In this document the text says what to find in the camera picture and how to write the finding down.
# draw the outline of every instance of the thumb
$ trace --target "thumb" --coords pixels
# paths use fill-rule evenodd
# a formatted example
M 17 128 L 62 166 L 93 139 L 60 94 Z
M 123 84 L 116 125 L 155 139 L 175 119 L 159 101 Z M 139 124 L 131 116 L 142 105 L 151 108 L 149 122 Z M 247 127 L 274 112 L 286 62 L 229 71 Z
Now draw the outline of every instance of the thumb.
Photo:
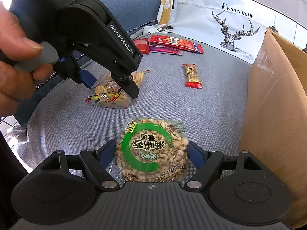
M 6 10 L 2 2 L 0 2 L 0 49 L 14 61 L 33 59 L 43 49 L 40 44 L 26 37 L 18 18 Z

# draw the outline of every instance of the metal screw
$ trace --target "metal screw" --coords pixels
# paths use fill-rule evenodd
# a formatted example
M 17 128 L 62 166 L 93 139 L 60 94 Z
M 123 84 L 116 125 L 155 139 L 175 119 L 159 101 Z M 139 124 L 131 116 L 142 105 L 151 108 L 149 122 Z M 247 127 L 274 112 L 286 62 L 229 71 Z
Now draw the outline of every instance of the metal screw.
M 102 183 L 102 186 L 106 189 L 113 189 L 117 186 L 117 182 L 115 181 L 105 181 Z
M 201 187 L 201 183 L 199 181 L 190 181 L 187 183 L 187 186 L 190 189 L 199 189 Z

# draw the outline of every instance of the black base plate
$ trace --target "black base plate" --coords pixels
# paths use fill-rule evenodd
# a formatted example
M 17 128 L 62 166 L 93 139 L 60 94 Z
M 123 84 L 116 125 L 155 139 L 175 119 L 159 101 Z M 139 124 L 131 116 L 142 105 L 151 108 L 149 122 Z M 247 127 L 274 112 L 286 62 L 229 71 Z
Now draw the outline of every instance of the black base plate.
M 70 222 L 44 226 L 24 219 L 12 230 L 190 230 L 190 229 L 290 229 L 282 222 L 243 226 L 218 215 L 203 194 L 183 190 L 178 182 L 127 182 L 120 190 L 102 193 L 93 208 Z

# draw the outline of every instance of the deer illustration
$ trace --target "deer illustration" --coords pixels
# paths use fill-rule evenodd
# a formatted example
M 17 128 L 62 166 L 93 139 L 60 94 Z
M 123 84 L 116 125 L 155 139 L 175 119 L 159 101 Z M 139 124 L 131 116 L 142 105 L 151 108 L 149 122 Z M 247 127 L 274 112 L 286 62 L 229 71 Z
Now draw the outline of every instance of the deer illustration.
M 246 54 L 250 56 L 250 54 L 248 54 L 248 53 L 246 53 L 246 52 L 240 50 L 240 49 L 237 48 L 237 47 L 235 47 L 235 46 L 234 46 L 234 41 L 235 41 L 235 40 L 240 40 L 240 39 L 242 39 L 241 36 L 253 36 L 255 33 L 258 32 L 259 28 L 258 28 L 255 32 L 253 32 L 254 26 L 253 26 L 253 24 L 251 24 L 251 20 L 248 19 L 248 20 L 250 21 L 250 24 L 251 24 L 251 29 L 250 29 L 250 30 L 247 30 L 247 32 L 245 33 L 245 32 L 244 32 L 244 25 L 243 25 L 242 31 L 237 31 L 235 34 L 232 34 L 232 35 L 231 35 L 231 34 L 228 32 L 228 26 L 227 26 L 227 24 L 225 24 L 226 18 L 225 18 L 224 21 L 221 21 L 221 19 L 219 18 L 219 16 L 221 15 L 221 13 L 217 14 L 216 16 L 214 16 L 213 11 L 212 11 L 212 15 L 213 15 L 215 21 L 216 21 L 219 25 L 221 25 L 221 27 L 222 27 L 222 29 L 221 29 L 221 30 L 222 30 L 222 33 L 223 33 L 223 35 L 225 35 L 225 39 L 221 42 L 220 46 L 221 46 L 221 47 L 225 47 L 225 48 L 228 49 L 228 50 L 237 52 L 237 53 L 239 53 L 239 54 L 242 55 L 242 56 L 246 56 Z

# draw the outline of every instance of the cardboard box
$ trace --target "cardboard box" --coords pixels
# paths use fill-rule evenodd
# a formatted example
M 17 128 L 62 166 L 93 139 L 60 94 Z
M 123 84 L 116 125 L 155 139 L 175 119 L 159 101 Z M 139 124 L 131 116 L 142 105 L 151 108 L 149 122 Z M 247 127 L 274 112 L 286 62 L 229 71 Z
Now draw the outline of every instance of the cardboard box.
M 249 150 L 291 190 L 285 219 L 307 222 L 307 54 L 266 32 L 248 75 L 240 150 Z

